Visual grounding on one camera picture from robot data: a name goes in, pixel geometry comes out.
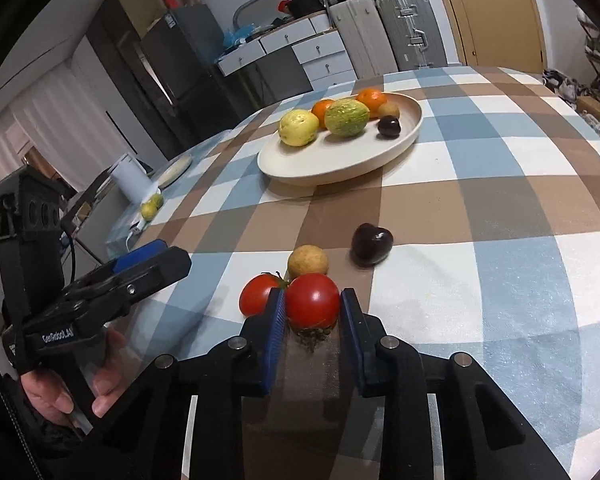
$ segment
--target small brown potato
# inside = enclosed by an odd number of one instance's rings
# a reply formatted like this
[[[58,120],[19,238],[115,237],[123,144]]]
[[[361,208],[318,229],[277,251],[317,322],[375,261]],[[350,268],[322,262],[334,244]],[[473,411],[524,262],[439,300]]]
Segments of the small brown potato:
[[[387,115],[392,115],[396,119],[400,118],[400,108],[396,103],[384,103],[378,108],[378,117],[381,119]]]
[[[291,253],[286,262],[286,268],[292,279],[312,272],[326,274],[329,270],[329,259],[320,247],[303,245]]]

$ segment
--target white desk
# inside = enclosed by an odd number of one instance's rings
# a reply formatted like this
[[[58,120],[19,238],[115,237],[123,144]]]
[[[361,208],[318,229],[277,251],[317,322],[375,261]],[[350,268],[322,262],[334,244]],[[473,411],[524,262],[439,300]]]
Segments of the white desk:
[[[353,81],[356,72],[325,11],[282,25],[224,56],[218,67],[229,75],[267,54],[291,46],[314,90]]]

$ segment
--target plaid tablecloth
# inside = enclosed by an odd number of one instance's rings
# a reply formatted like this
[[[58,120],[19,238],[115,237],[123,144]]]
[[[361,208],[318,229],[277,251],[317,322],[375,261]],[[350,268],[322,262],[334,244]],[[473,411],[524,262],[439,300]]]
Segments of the plaid tablecloth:
[[[420,137],[404,156],[328,186],[260,173],[257,153],[286,111],[368,86],[420,102]],[[560,98],[513,70],[397,73],[288,99],[191,153],[139,242],[162,238],[192,260],[186,279],[122,323],[144,364],[237,334],[245,283],[284,273],[293,248],[315,244],[338,286],[355,288],[388,333],[437,356],[469,352],[573,479],[597,471],[600,139]],[[132,215],[113,230],[112,254],[124,250]],[[347,257],[363,222],[395,237],[373,270]],[[288,338],[270,399],[245,400],[248,479],[377,478],[382,404],[356,395],[338,346],[333,333],[308,355]]]

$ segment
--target human hand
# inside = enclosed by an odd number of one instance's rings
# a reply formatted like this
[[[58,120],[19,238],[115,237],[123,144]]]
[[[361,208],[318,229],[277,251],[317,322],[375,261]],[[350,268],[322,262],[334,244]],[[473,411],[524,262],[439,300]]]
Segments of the human hand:
[[[109,328],[106,338],[104,364],[93,378],[97,396],[91,405],[96,416],[102,417],[125,391],[122,380],[120,349],[126,346],[126,338],[117,330]],[[66,416],[74,409],[74,401],[62,384],[60,376],[52,370],[39,368],[20,377],[24,392],[31,405],[46,418],[59,426],[70,426]]]

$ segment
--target screw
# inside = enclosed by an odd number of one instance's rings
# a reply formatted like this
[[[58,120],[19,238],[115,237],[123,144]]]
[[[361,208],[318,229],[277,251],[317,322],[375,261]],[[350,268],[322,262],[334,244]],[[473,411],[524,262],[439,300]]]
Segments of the screw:
[[[170,356],[169,354],[158,355],[158,357],[155,358],[154,363],[156,368],[164,370],[173,364],[173,356]]]
[[[232,337],[226,342],[232,350],[239,350],[247,346],[247,340],[239,335]]]
[[[464,352],[458,352],[456,355],[454,355],[454,361],[461,367],[467,367],[474,362],[474,360],[471,359],[471,356],[469,354],[465,354]]]
[[[400,340],[392,335],[386,335],[380,340],[380,344],[389,349],[398,348]]]

